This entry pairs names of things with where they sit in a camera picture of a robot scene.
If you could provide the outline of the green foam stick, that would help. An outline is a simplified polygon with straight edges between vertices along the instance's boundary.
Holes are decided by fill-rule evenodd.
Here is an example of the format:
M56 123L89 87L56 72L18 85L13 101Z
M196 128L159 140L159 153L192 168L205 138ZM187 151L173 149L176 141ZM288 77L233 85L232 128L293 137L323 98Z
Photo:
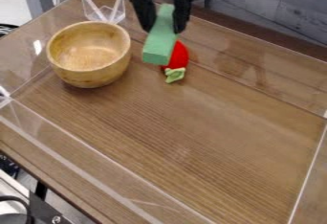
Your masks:
M171 58L177 34L173 31L173 6L161 4L157 19L143 46L143 61L155 65L167 65Z

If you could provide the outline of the brown wooden bowl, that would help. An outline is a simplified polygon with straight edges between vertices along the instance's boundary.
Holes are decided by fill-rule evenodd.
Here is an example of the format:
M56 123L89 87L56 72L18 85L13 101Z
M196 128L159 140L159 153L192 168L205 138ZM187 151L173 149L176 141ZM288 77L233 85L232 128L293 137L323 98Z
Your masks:
M128 69L131 36L116 24L77 22L50 37L45 55L54 74L69 85L103 87L117 80Z

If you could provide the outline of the red toy strawberry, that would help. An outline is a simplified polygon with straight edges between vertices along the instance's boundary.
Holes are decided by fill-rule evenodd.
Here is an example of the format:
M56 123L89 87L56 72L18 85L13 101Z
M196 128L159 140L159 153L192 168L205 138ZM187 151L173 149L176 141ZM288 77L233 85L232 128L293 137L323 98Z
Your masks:
M165 75L165 83L172 83L184 78L188 64L188 49L184 43L177 40L173 46L169 62L161 67L163 73Z

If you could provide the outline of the black metal table leg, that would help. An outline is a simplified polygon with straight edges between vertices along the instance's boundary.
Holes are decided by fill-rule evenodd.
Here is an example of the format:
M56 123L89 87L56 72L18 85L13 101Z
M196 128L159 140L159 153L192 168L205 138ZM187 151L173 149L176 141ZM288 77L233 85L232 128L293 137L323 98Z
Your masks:
M34 194L38 196L38 198L45 201L45 196L46 196L46 186L44 185L42 182L37 182L36 189L34 189Z

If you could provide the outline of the clear acrylic corner bracket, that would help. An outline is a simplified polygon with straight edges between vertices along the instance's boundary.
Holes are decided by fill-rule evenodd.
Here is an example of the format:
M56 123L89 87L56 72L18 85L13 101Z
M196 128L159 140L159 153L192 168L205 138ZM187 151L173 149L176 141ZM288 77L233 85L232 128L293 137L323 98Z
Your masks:
M81 0L84 16L89 21L101 21L111 24L119 24L125 19L124 0L116 0L112 7L96 6L92 0Z

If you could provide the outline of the clear acrylic enclosure wall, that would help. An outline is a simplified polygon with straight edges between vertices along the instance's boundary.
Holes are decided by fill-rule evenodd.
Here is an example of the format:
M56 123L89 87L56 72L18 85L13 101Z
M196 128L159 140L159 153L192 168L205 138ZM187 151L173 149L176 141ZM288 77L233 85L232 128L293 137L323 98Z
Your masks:
M101 224L327 224L327 62L195 19L181 81L133 59L78 89L44 45L82 18L0 39L0 152Z

